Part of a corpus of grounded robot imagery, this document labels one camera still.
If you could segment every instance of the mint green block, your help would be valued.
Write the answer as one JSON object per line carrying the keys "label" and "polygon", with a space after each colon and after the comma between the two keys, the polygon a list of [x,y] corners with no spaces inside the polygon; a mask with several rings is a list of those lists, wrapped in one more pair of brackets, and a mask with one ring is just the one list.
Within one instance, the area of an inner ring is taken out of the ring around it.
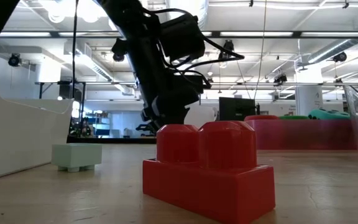
{"label": "mint green block", "polygon": [[54,144],[52,164],[59,167],[75,168],[102,163],[101,144]]}

